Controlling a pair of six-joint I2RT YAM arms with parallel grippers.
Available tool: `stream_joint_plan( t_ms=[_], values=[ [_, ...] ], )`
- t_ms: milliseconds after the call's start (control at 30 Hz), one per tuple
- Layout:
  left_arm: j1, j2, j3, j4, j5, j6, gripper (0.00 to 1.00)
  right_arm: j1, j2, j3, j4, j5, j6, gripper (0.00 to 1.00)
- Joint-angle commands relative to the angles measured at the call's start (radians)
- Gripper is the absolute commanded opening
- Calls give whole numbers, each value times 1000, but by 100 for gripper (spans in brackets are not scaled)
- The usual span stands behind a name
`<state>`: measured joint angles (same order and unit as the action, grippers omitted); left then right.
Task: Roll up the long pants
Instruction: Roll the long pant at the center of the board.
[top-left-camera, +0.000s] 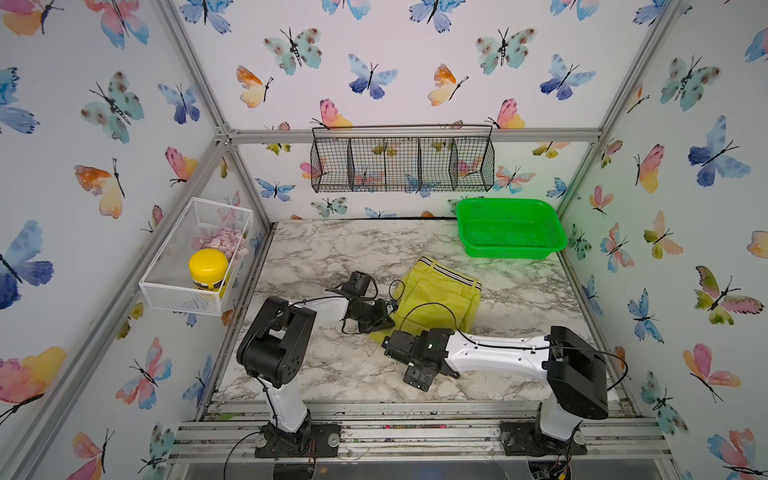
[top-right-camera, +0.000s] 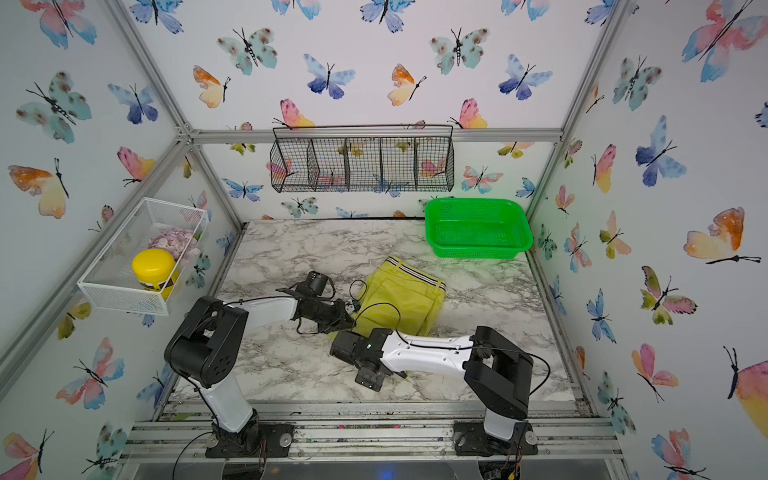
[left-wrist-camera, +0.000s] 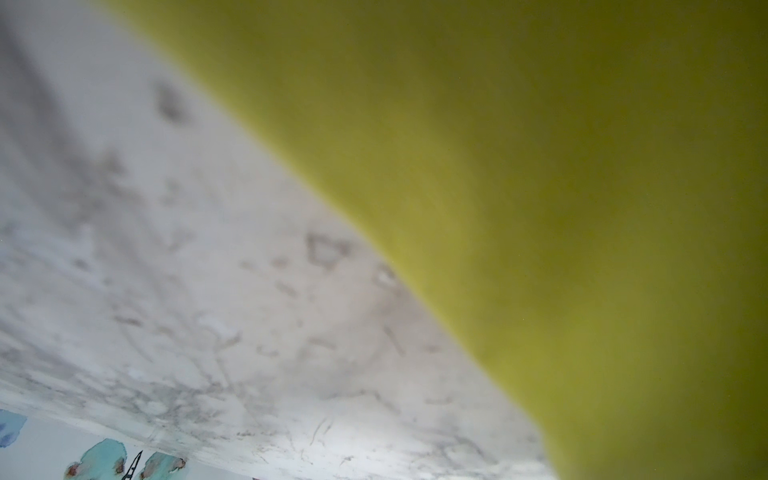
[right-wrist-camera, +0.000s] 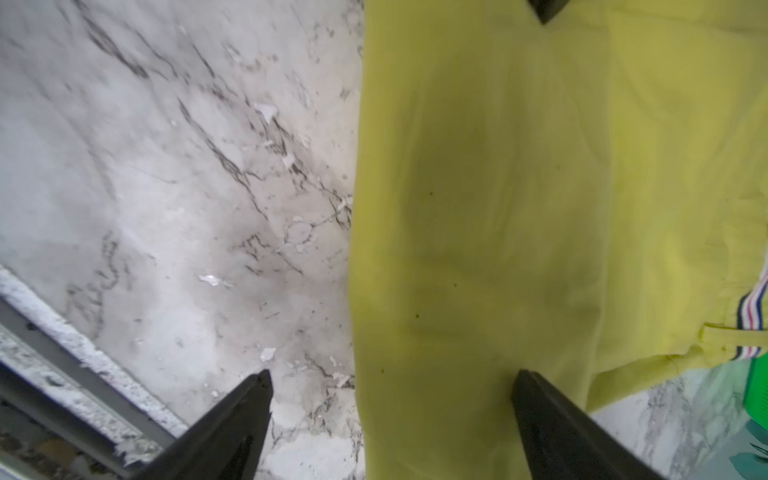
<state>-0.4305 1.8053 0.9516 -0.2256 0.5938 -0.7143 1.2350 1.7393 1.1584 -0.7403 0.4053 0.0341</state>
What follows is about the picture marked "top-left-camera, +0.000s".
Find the lime green long pants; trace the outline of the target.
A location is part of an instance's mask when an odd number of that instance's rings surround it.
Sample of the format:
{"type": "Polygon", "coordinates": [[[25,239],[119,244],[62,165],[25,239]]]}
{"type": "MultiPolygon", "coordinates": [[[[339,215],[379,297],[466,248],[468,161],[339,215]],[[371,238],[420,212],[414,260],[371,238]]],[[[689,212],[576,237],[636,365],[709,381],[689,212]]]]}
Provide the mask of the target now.
{"type": "Polygon", "coordinates": [[[396,309],[390,313],[395,326],[369,334],[381,343],[394,330],[418,336],[422,331],[447,328],[470,333],[482,297],[482,284],[421,256],[414,266],[390,285],[396,309]]]}

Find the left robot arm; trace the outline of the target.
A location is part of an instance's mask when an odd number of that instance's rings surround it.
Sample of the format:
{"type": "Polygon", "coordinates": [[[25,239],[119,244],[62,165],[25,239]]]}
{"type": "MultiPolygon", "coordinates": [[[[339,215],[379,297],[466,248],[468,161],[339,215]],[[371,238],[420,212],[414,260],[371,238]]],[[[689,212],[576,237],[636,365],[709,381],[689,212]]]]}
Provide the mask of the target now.
{"type": "Polygon", "coordinates": [[[240,342],[236,361],[265,393],[271,411],[269,426],[281,434],[309,428],[310,413],[298,392],[297,376],[316,323],[356,323],[355,335],[392,328],[395,300],[369,294],[377,284],[368,274],[354,271],[347,281],[324,294],[298,301],[270,296],[240,342]]]}

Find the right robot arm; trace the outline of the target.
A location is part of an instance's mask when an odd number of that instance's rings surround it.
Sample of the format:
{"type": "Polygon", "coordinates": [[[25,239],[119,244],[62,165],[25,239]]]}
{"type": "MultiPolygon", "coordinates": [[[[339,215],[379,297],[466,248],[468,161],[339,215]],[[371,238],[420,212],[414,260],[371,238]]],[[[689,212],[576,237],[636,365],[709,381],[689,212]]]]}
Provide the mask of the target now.
{"type": "Polygon", "coordinates": [[[603,354],[566,327],[526,338],[395,330],[382,347],[386,357],[406,366],[403,382],[424,392],[440,375],[458,379],[470,372],[519,374],[548,384],[551,394],[540,405],[537,425],[552,440],[569,440],[581,422],[609,417],[603,354]]]}

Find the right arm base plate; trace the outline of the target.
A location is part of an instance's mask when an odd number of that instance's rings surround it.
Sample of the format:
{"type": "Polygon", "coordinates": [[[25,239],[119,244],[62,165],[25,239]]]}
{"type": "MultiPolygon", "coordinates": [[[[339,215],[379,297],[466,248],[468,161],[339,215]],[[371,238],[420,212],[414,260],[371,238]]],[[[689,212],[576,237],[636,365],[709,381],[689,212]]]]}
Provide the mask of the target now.
{"type": "Polygon", "coordinates": [[[506,456],[545,457],[586,455],[585,445],[574,439],[558,440],[543,434],[533,421],[502,422],[500,442],[506,456]]]}

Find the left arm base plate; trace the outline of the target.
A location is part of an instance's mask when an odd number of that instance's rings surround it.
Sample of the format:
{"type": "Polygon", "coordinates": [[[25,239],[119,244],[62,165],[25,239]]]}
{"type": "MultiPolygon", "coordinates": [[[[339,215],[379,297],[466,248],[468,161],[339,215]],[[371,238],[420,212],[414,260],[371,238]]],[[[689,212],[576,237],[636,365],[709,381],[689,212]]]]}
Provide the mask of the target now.
{"type": "Polygon", "coordinates": [[[268,423],[257,436],[255,458],[335,458],[341,443],[341,426],[305,422],[296,432],[268,423]]]}

